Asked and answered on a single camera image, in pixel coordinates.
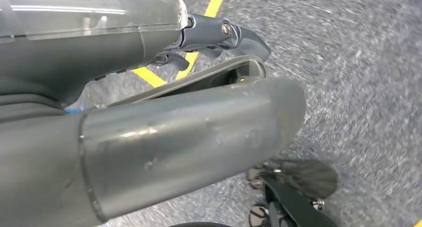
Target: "tire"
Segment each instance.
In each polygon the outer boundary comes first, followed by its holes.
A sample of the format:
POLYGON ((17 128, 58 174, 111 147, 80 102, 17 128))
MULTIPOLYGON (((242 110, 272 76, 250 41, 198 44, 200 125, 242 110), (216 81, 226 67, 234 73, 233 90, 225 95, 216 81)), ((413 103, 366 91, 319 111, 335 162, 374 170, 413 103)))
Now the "tire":
POLYGON ((231 226, 226 226, 223 224, 213 223, 213 222, 190 222, 190 223, 183 223, 183 224, 178 224, 178 225, 169 226, 169 227, 231 227, 231 226))

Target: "yellow line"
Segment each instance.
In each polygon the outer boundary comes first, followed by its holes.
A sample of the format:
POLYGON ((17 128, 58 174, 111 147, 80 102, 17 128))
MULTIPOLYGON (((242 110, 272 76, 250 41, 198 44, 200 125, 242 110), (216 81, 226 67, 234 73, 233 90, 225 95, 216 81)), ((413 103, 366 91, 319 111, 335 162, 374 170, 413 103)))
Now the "yellow line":
POLYGON ((416 225, 415 225, 415 227, 422 227, 422 220, 420 220, 416 225))
MULTIPOLYGON (((223 1, 224 0, 210 0, 210 3, 208 4, 207 10, 205 11, 205 16, 215 17, 217 15, 218 10, 220 9, 220 6, 223 3, 223 1)), ((189 73, 191 72, 191 70, 194 66, 194 63, 195 63, 197 57, 198 57, 197 52, 186 54, 185 59, 187 61, 189 61, 189 67, 184 71, 179 71, 177 73, 176 80, 179 80, 179 79, 184 78, 184 77, 189 75, 189 73)))
POLYGON ((133 71, 138 76, 140 76, 143 80, 147 81, 154 88, 167 83, 166 81, 164 81, 162 78, 154 74, 151 70, 147 69, 146 67, 138 68, 133 71))
MULTIPOLYGON (((224 0, 210 0, 210 3, 208 4, 207 10, 205 12, 205 16, 215 17, 223 1, 224 0)), ((189 67, 185 71, 178 72, 176 76, 176 80, 184 78, 190 73, 197 57, 198 57, 197 52, 186 54, 185 59, 189 62, 189 67)), ((154 74, 152 71, 150 71, 146 67, 137 68, 133 71, 154 88, 167 83, 166 81, 164 81, 162 78, 154 74)))

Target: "hex bolt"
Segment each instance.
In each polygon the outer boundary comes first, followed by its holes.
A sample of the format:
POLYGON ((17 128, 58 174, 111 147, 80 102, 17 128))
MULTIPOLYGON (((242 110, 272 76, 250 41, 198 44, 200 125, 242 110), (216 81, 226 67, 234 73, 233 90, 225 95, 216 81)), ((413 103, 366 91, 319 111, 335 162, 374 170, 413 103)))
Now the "hex bolt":
POLYGON ((231 26, 229 22, 223 21, 223 23, 221 23, 221 32, 224 36, 231 36, 231 26))

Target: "gray pavement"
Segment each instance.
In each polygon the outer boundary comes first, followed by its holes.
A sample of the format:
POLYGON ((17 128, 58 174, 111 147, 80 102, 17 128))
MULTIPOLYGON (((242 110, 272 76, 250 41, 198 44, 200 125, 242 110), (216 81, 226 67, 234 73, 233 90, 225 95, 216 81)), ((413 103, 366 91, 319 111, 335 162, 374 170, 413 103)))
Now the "gray pavement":
MULTIPOLYGON (((204 13, 208 0, 185 0, 204 13)), ((305 84, 309 110, 283 157, 335 167, 327 213, 343 227, 412 227, 422 219, 422 0, 225 0, 220 17, 256 30, 273 50, 273 76, 305 84)), ((199 57, 194 70, 213 61, 199 57)), ((155 69, 164 79, 174 71, 155 69)), ((78 105, 108 104, 151 88, 135 74, 87 86, 78 105)), ((237 176, 106 224, 190 221, 247 225, 259 198, 237 176)))

